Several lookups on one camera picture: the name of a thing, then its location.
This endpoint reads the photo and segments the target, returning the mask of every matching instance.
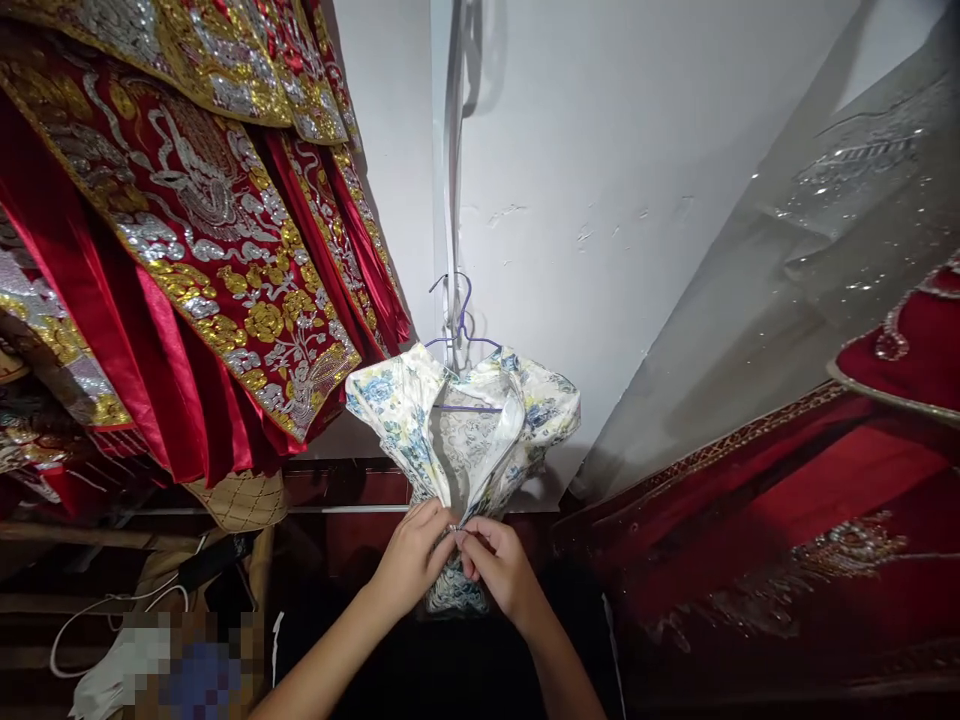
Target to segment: gold trim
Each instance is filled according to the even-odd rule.
[[[0,64],[0,66],[6,65],[6,64],[7,63],[4,62]],[[205,342],[205,344],[207,344],[207,346],[210,347],[211,351],[214,352],[215,355],[217,355],[218,359],[220,359],[221,362],[224,362],[223,358],[220,356],[220,353],[216,351],[216,348],[210,346],[210,343],[208,342],[208,338],[201,331],[201,328],[198,326],[197,320],[194,319],[194,317],[189,312],[187,312],[185,308],[181,307],[180,302],[178,302],[180,298],[178,298],[176,294],[172,291],[172,288],[169,285],[169,283],[160,282],[158,278],[155,277],[155,271],[151,272],[151,270],[154,270],[154,268],[148,267],[147,263],[143,262],[142,258],[140,258],[139,255],[129,247],[126,240],[126,236],[120,229],[117,222],[114,220],[113,214],[106,207],[102,205],[100,198],[96,195],[95,192],[93,192],[93,189],[90,188],[82,180],[82,178],[79,177],[79,175],[76,173],[76,170],[73,168],[73,165],[69,162],[66,156],[61,152],[57,144],[50,139],[48,133],[44,129],[43,123],[40,122],[39,118],[36,116],[33,110],[20,97],[19,93],[17,92],[16,88],[13,87],[12,83],[8,79],[5,72],[0,72],[0,88],[3,89],[3,91],[7,94],[10,100],[14,103],[14,105],[23,115],[24,119],[30,124],[33,131],[39,136],[41,142],[43,142],[43,144],[46,145],[47,149],[51,152],[54,158],[57,159],[57,161],[60,163],[63,170],[67,173],[67,175],[70,177],[73,184],[76,186],[76,188],[83,194],[83,196],[90,202],[90,204],[94,207],[97,213],[104,219],[104,221],[108,224],[108,226],[113,230],[114,235],[120,241],[120,244],[123,246],[124,250],[126,250],[127,254],[133,258],[134,262],[136,262],[138,265],[144,267],[145,269],[148,270],[148,272],[150,272],[151,277],[155,281],[157,281],[157,285],[164,292],[164,295],[166,295],[171,305],[176,309],[176,311],[181,315],[181,317],[183,317],[184,320],[186,320],[186,322],[190,325],[190,327],[194,329],[194,331],[200,336],[200,338]],[[260,158],[259,154],[256,152],[255,146],[250,141],[249,136],[246,134],[246,130],[243,128],[243,126],[239,125],[235,129],[244,134],[244,136],[247,138],[247,141],[250,143],[250,147],[253,149],[253,153],[256,156],[258,162],[260,163],[261,168],[265,167],[263,165],[262,158]],[[278,195],[277,198],[278,198],[278,201],[282,204],[283,201],[281,199],[281,196]],[[299,233],[297,232],[295,227],[292,227],[292,224],[291,224],[291,232],[297,236],[298,240],[300,240]],[[330,328],[330,321],[336,320],[336,313],[335,312],[328,313],[327,320],[328,320],[327,327]],[[356,363],[354,363],[354,367],[355,367],[360,363],[360,356],[356,353],[356,350],[355,348],[353,348],[352,344],[350,344],[350,348],[352,350],[352,354],[349,357],[351,359],[354,356],[356,357]],[[256,389],[251,387],[253,381],[250,377],[247,377],[246,374],[244,373],[238,373],[230,366],[229,363],[224,362],[224,365],[227,367],[227,371],[237,380],[237,382],[239,382],[241,385],[243,385],[245,388],[248,389],[248,391],[252,395],[254,402],[274,421],[274,423],[277,424],[278,427],[280,427],[280,429],[282,429],[284,432],[289,433],[295,440],[297,440],[297,442],[304,441],[310,425],[314,422],[314,420],[316,420],[316,417],[320,412],[323,402],[311,403],[311,405],[313,406],[312,408],[313,414],[310,419],[310,422],[306,424],[302,434],[297,433],[293,429],[293,420],[289,415],[268,410],[264,406],[260,398],[257,397],[256,395]],[[313,372],[316,367],[318,367],[318,364],[315,362],[311,367],[311,372]],[[326,397],[329,397],[329,393],[327,393],[326,396],[323,398],[324,401],[326,400]]]
[[[710,467],[711,465],[725,458],[730,453],[739,450],[754,440],[763,437],[767,433],[772,432],[773,430],[776,430],[777,428],[782,427],[793,420],[796,420],[811,410],[815,410],[829,402],[836,400],[846,392],[847,390],[842,385],[834,382],[833,380],[828,380],[801,397],[799,400],[795,400],[794,402],[784,405],[781,408],[773,410],[765,415],[761,415],[756,420],[752,420],[745,425],[741,425],[737,430],[727,433],[718,440],[714,440],[713,442],[707,443],[703,447],[698,448],[691,453],[687,453],[679,460],[670,463],[665,468],[658,470],[655,473],[647,475],[639,482],[631,485],[622,492],[617,493],[613,497],[605,498],[600,502],[584,508],[576,515],[572,515],[570,519],[572,520],[572,518],[576,517],[580,513],[589,512],[593,508],[601,507],[607,503],[614,503],[618,497],[626,495],[630,492],[635,492],[637,488],[642,488],[644,485],[652,484],[652,487],[647,489],[646,492],[644,492],[639,498],[633,500],[628,506],[617,510],[612,515],[603,518],[603,520],[609,520],[614,515],[618,515],[627,510],[639,510],[650,500],[659,497],[668,490],[676,487],[678,484],[686,480],[690,475]],[[690,464],[688,467],[683,467],[684,463],[687,462],[691,462],[692,464]]]
[[[393,291],[396,293],[397,298],[399,299],[400,288],[397,285],[397,281],[393,277],[393,269],[390,265],[390,256],[387,254],[386,243],[383,242],[383,236],[380,234],[380,228],[373,219],[373,212],[370,210],[370,206],[367,204],[366,196],[363,194],[363,187],[360,184],[360,177],[357,175],[357,172],[353,167],[353,155],[350,153],[348,148],[342,145],[333,148],[330,154],[333,155],[334,162],[337,164],[337,169],[340,171],[340,177],[343,178],[343,182],[346,184],[347,190],[350,192],[350,197],[357,206],[357,211],[360,213],[360,219],[363,221],[363,225],[367,229],[367,234],[370,236],[370,241],[373,243],[373,247],[377,252],[377,257],[380,258],[380,262],[383,264],[384,270],[386,270],[387,277],[390,278],[390,284],[393,286]],[[356,178],[354,183],[351,183],[344,174],[345,167],[349,168],[350,172],[353,174],[353,177]]]
[[[843,350],[845,350],[853,342],[856,342],[863,337],[866,336],[861,335],[856,340],[847,343],[843,346]],[[863,383],[858,382],[849,375],[845,374],[837,366],[836,358],[827,363],[827,372],[830,374],[830,377],[832,377],[838,383],[857,393],[858,395],[865,395],[872,400],[877,400],[878,402],[882,402],[887,405],[894,405],[895,407],[909,410],[911,412],[919,412],[923,413],[924,415],[930,415],[937,420],[942,420],[948,423],[951,426],[954,424],[960,426],[960,412],[954,412],[953,410],[942,408],[939,405],[929,405],[917,400],[908,400],[907,398],[902,398],[898,395],[892,395],[891,393],[884,392],[883,390],[876,390],[869,385],[864,385]]]
[[[297,20],[298,20],[298,25],[300,26],[301,34],[303,34],[303,36],[307,39],[308,42],[314,41],[313,35],[310,33],[309,29],[305,28],[302,24],[302,21],[305,21],[306,15],[302,9],[302,6],[300,5],[299,0],[292,0],[292,2],[294,3],[294,6],[295,6],[294,11],[296,12],[296,10],[299,9],[299,13],[297,13]],[[95,48],[96,50],[99,50],[105,55],[111,58],[115,58],[123,63],[126,63],[127,65],[130,65],[131,67],[136,68],[142,73],[161,81],[162,83],[173,88],[177,92],[185,95],[194,104],[198,105],[204,110],[207,110],[208,112],[211,112],[215,115],[229,118],[231,120],[236,120],[237,122],[249,122],[249,123],[253,123],[254,125],[261,125],[264,127],[293,128],[299,137],[303,137],[303,134],[300,132],[299,127],[297,127],[297,123],[294,122],[294,114],[296,114],[294,111],[295,109],[297,109],[297,106],[295,106],[291,102],[290,98],[286,94],[286,91],[283,89],[283,84],[280,81],[280,73],[278,72],[277,67],[275,66],[275,63],[269,59],[269,54],[267,53],[266,48],[263,47],[263,43],[257,37],[257,33],[253,29],[250,19],[246,16],[246,13],[243,14],[243,19],[246,21],[245,27],[237,28],[240,31],[240,35],[242,36],[242,37],[239,37],[238,39],[249,43],[250,46],[255,46],[256,48],[258,48],[259,55],[262,58],[264,58],[265,62],[270,66],[271,72],[277,81],[276,89],[273,91],[270,91],[269,88],[266,87],[263,82],[253,82],[251,78],[235,78],[235,79],[230,78],[230,79],[232,82],[235,82],[238,85],[244,84],[244,83],[246,84],[253,83],[254,95],[260,95],[260,96],[265,96],[266,98],[269,98],[269,102],[263,101],[260,104],[256,105],[258,111],[261,113],[260,115],[244,115],[244,114],[232,112],[230,110],[227,110],[226,108],[220,107],[215,102],[211,101],[211,94],[205,94],[202,91],[202,87],[203,87],[202,81],[206,80],[207,84],[209,84],[210,75],[207,75],[207,76],[197,75],[197,80],[201,81],[200,83],[198,83],[201,89],[191,87],[191,83],[188,83],[185,79],[178,79],[174,77],[172,74],[164,73],[158,70],[157,68],[150,66],[147,63],[141,62],[135,57],[122,53],[117,48],[110,47],[107,43],[104,43],[92,33],[84,32],[76,27],[72,27],[66,23],[60,22],[55,17],[45,17],[42,14],[43,12],[42,6],[44,4],[45,3],[40,3],[39,5],[41,7],[28,6],[28,7],[20,7],[20,8],[11,7],[9,4],[7,4],[5,7],[2,8],[2,10],[0,10],[0,16],[10,18],[12,20],[16,20],[19,22],[24,22],[30,25],[36,25],[42,28],[47,28],[49,30],[54,30],[56,32],[62,33],[63,35],[66,35],[69,38],[72,38],[76,42]],[[170,28],[171,23],[169,19],[166,17],[167,5],[163,4],[163,6],[161,7],[159,6],[159,3],[158,3],[158,5],[155,6],[155,9],[157,13],[158,22],[162,22],[164,31],[167,34],[174,34]],[[231,8],[230,14],[231,14],[231,20],[233,22],[237,22],[237,19],[238,19],[237,13],[235,12],[234,8]],[[171,65],[171,67],[175,67],[180,64],[178,62],[175,62],[173,59],[166,57],[166,54],[164,54],[164,59]],[[330,86],[330,82],[327,79],[325,72],[323,71],[322,57],[320,58],[320,66],[321,66],[320,67],[320,84],[326,85],[326,87],[330,91],[331,99],[333,99],[334,102],[336,102],[336,94],[333,91],[333,88]],[[220,76],[222,77],[229,76],[229,71],[226,67],[220,68],[220,71],[221,72],[218,73]],[[310,109],[311,109],[310,107],[305,107],[304,112],[299,114],[309,115],[307,111]],[[322,111],[323,116],[328,119],[328,122],[332,124],[333,121],[329,120],[329,115],[330,115],[329,111],[326,108],[323,108],[322,105],[319,106],[319,110]],[[342,137],[323,138],[323,139],[303,137],[303,139],[307,142],[310,142],[316,145],[330,146],[330,147],[343,145],[351,142],[349,129],[346,127],[346,124],[343,122],[342,118],[340,118],[340,124],[344,126],[344,135]]]
[[[320,237],[323,239],[324,252],[326,252],[327,255],[330,257],[330,260],[333,262],[334,267],[336,267],[338,273],[342,278],[343,275],[345,274],[343,261],[340,260],[340,258],[337,257],[337,255],[335,255],[333,251],[330,250],[328,240],[327,240],[327,236],[328,235],[332,236],[333,233],[330,230],[330,228],[327,226],[327,224],[324,222],[323,218],[321,218],[319,215],[318,203],[324,200],[323,195],[320,192],[319,188],[315,188],[313,187],[313,185],[311,185],[310,180],[306,177],[307,171],[293,156],[292,148],[290,147],[290,141],[287,139],[286,135],[281,135],[280,139],[281,139],[281,142],[283,143],[283,150],[287,155],[287,161],[290,163],[291,169],[293,170],[294,174],[297,176],[297,180],[298,180],[297,185],[300,187],[300,192],[303,195],[304,200],[307,201],[307,207],[310,208],[310,215],[311,217],[313,217],[314,224],[317,226],[317,230],[320,233]],[[316,157],[316,160],[317,160],[317,167],[315,172],[319,176],[319,174],[324,172],[323,159],[318,155]],[[321,178],[318,177],[317,179],[318,179],[318,182],[322,182]],[[311,197],[311,194],[308,192],[308,188],[309,190],[316,193],[316,197]],[[335,203],[333,204],[331,209],[333,209],[334,212],[338,213],[339,215],[339,210],[336,209]],[[350,248],[350,251],[354,254],[354,258],[356,258],[356,252],[353,250],[353,248]],[[344,289],[346,289],[347,291],[347,299],[350,301],[351,305],[353,305],[353,309],[356,313],[356,316],[362,319],[364,325],[369,330],[370,339],[372,339],[374,343],[377,345],[377,347],[380,348],[380,351],[383,353],[384,358],[390,357],[390,352],[387,350],[386,347],[384,347],[383,340],[380,338],[380,334],[377,332],[377,316],[374,313],[373,308],[369,303],[369,300],[366,303],[366,305],[364,305],[363,303],[360,302],[360,298],[357,296],[357,292],[352,287],[350,287],[350,285],[348,285],[346,282],[343,282],[342,284]]]

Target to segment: white wall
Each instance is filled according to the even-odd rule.
[[[485,74],[462,147],[471,309],[480,334],[583,397],[539,507],[573,477],[855,6],[483,4]],[[429,5],[335,7],[370,185],[414,324],[432,338]],[[349,454],[330,437],[317,454]]]
[[[940,0],[879,0],[861,5],[760,163],[758,177],[741,197],[594,443],[575,481],[582,495],[598,500],[615,494],[742,424],[793,402],[827,379],[825,365],[843,342],[876,326],[886,310],[937,264],[930,261],[912,268],[896,256],[893,270],[886,269],[886,275],[873,270],[873,277],[889,278],[882,287],[874,283],[873,296],[848,298],[856,292],[863,295],[848,289],[842,300],[838,297],[846,286],[844,255],[856,274],[866,269],[864,265],[884,262],[876,248],[885,242],[906,247],[919,232],[909,219],[912,193],[924,198],[916,199],[920,207],[932,210],[932,186],[924,190],[921,183],[914,191],[903,187],[896,203],[881,202],[869,212],[865,207],[856,227],[845,233],[847,249],[825,254],[829,260],[807,257],[830,244],[824,237],[761,208],[782,207],[793,192],[789,188],[797,172],[833,147],[825,128],[840,127],[840,119],[882,115],[942,74],[948,61],[928,66],[930,58],[946,54],[925,49],[924,57],[930,57],[915,56],[904,63],[897,71],[899,80],[886,82],[885,89],[865,92],[923,45],[947,5]],[[944,35],[950,30],[938,32]],[[855,126],[854,122],[843,124],[840,132],[852,137]],[[925,170],[916,171],[917,177],[932,175],[946,183],[942,170],[933,169],[929,160],[923,162]],[[858,192],[867,196],[865,190]],[[939,244],[939,238],[919,242],[920,247]],[[795,268],[791,273],[785,269],[801,257],[801,262],[810,260],[804,266],[805,281],[797,278],[804,274]],[[821,296],[827,295],[836,307],[844,308],[842,313],[825,310],[829,302]],[[839,305],[848,299],[849,304]]]
[[[856,57],[837,111],[873,85],[923,45],[950,0],[868,0]]]

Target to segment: blue and white floral garment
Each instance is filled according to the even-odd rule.
[[[543,471],[547,449],[580,426],[580,393],[562,375],[501,348],[458,377],[417,343],[347,378],[347,409],[413,486],[412,503],[439,497],[466,522],[500,519],[510,496]],[[431,412],[435,404],[500,413]],[[484,612],[457,556],[427,595],[427,610]]]

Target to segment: white cable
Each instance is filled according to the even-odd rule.
[[[200,550],[203,549],[203,545],[204,543],[206,543],[206,541],[207,541],[206,535],[200,538],[200,543],[197,545],[197,549],[193,551],[194,555],[196,555],[197,553],[200,552]],[[57,667],[57,646],[60,644],[60,638],[63,637],[63,633],[67,629],[67,626],[70,623],[72,623],[81,615],[84,615],[90,610],[93,610],[93,608],[103,605],[105,602],[110,602],[111,600],[130,600],[131,602],[134,602],[136,600],[146,600],[147,598],[153,597],[157,593],[160,593],[160,597],[156,598],[152,603],[150,603],[147,606],[147,609],[144,611],[144,612],[147,612],[149,610],[152,610],[153,606],[156,605],[158,602],[160,602],[160,600],[163,599],[165,595],[172,592],[173,590],[179,590],[183,594],[183,611],[188,612],[190,610],[190,596],[187,594],[187,589],[183,587],[183,585],[174,585],[173,587],[170,587],[171,583],[173,583],[173,581],[176,580],[178,577],[180,577],[180,573],[179,572],[174,573],[165,583],[163,583],[163,585],[161,585],[158,588],[154,588],[150,592],[144,593],[143,595],[124,595],[124,594],[114,595],[112,593],[108,594],[102,600],[97,600],[95,603],[91,605],[87,605],[87,607],[85,607],[80,612],[74,613],[73,615],[71,615],[70,619],[67,620],[63,624],[63,626],[60,628],[60,632],[57,633],[57,637],[54,638],[53,640],[53,647],[50,648],[50,672],[52,672],[58,678],[72,678],[72,677],[81,677],[82,675],[86,675],[88,672],[90,672],[90,670],[93,669],[93,668],[87,668],[86,670],[74,670],[72,672],[61,670],[59,667]],[[110,625],[110,629],[113,630],[114,632],[116,632],[119,629],[119,628],[115,629],[113,627],[113,620],[111,619],[110,615],[107,615],[107,623]]]

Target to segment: hanging clothes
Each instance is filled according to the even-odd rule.
[[[960,252],[935,268],[875,330],[847,343],[828,370],[897,407],[960,421]]]
[[[430,412],[444,402],[500,408],[444,413],[439,433]],[[523,483],[543,472],[547,450],[580,426],[580,393],[562,375],[501,348],[457,377],[420,343],[347,378],[347,410],[380,437],[380,446],[413,487],[411,503],[439,497],[461,522],[499,519]],[[467,580],[459,556],[427,595],[427,610],[482,612],[486,601]]]
[[[958,439],[829,382],[558,523],[628,704],[956,687]]]
[[[211,508],[225,477],[274,498],[346,375],[409,337],[310,11],[0,9],[0,334],[101,452]]]

